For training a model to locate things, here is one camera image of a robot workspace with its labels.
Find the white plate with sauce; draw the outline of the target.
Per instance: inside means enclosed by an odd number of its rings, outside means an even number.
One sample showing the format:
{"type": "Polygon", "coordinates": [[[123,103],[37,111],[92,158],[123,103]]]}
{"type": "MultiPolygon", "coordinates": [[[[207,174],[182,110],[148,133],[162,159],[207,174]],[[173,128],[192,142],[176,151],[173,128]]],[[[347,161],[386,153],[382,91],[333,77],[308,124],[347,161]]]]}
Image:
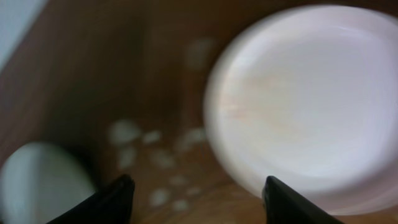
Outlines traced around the white plate with sauce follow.
{"type": "Polygon", "coordinates": [[[332,215],[397,205],[397,18],[296,7],[240,33],[206,86],[218,161],[260,196],[273,175],[332,215]]]}

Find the pale blue plate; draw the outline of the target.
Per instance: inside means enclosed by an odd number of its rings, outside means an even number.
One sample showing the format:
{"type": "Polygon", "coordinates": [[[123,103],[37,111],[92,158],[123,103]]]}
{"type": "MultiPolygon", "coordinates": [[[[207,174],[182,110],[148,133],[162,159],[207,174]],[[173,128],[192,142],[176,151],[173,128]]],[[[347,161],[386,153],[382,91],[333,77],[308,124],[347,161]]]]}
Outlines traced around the pale blue plate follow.
{"type": "Polygon", "coordinates": [[[15,151],[1,169],[4,223],[48,223],[96,192],[76,157],[46,142],[15,151]]]}

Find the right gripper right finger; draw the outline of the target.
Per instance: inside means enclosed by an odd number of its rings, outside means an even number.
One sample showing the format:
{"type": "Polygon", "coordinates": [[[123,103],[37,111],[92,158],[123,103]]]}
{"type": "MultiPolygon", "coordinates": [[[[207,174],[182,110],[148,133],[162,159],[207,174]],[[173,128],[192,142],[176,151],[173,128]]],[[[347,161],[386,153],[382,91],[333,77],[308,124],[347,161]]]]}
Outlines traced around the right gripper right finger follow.
{"type": "Polygon", "coordinates": [[[343,224],[274,176],[262,190],[267,224],[343,224]]]}

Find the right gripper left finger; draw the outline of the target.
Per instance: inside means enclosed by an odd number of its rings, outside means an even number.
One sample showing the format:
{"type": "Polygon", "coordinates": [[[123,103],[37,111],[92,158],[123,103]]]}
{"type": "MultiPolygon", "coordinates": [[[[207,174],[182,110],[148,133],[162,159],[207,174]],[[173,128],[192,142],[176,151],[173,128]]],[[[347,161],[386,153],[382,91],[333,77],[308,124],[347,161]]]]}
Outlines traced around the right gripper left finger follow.
{"type": "Polygon", "coordinates": [[[45,222],[56,224],[126,224],[131,221],[135,182],[119,176],[99,191],[73,184],[45,197],[45,222]]]}

